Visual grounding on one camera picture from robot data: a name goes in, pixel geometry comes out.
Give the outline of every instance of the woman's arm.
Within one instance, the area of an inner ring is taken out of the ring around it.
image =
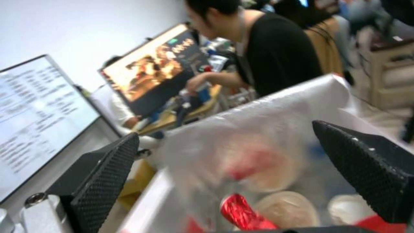
[[[197,88],[205,82],[218,84],[225,87],[245,87],[247,84],[242,80],[237,72],[233,73],[201,73],[187,82],[187,90],[189,92],[196,92]]]

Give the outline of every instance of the white shirt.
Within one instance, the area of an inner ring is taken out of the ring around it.
[[[124,100],[117,93],[112,94],[110,106],[115,120],[120,126],[123,126],[127,120],[135,117],[135,114],[131,112]]]

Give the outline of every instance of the monitor screen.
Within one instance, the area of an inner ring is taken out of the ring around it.
[[[0,70],[0,202],[96,119],[50,57]]]
[[[136,115],[146,117],[185,87],[200,66],[208,65],[184,24],[157,36],[102,73]]]

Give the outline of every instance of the table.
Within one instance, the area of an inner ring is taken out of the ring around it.
[[[197,110],[191,112],[186,117],[186,119],[188,120],[191,118],[200,117],[210,112],[219,100],[221,89],[222,89],[222,86],[220,85],[215,85],[212,88],[210,88],[211,100],[204,103],[204,105],[198,108]],[[144,127],[143,129],[137,131],[137,133],[141,136],[148,135],[148,134],[151,134],[151,133],[163,130],[163,129],[170,128],[174,126],[175,123],[176,123],[176,116],[172,114],[171,111],[168,109],[161,113],[160,120],[157,121],[157,123],[150,124]]]

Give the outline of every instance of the red object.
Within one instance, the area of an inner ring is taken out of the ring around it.
[[[267,147],[247,148],[244,153],[243,159],[234,161],[227,168],[227,174],[236,181],[246,179],[276,164],[283,164],[281,157]]]
[[[197,222],[190,218],[185,228],[185,233],[204,233],[204,230],[197,224]]]
[[[205,66],[204,67],[204,72],[211,72],[213,69],[211,68],[211,66]]]
[[[240,194],[233,194],[223,199],[220,212],[242,231],[279,229],[273,222],[254,212],[246,198]]]
[[[358,222],[356,225],[376,233],[404,233],[407,228],[406,224],[387,223],[378,215],[368,217]]]

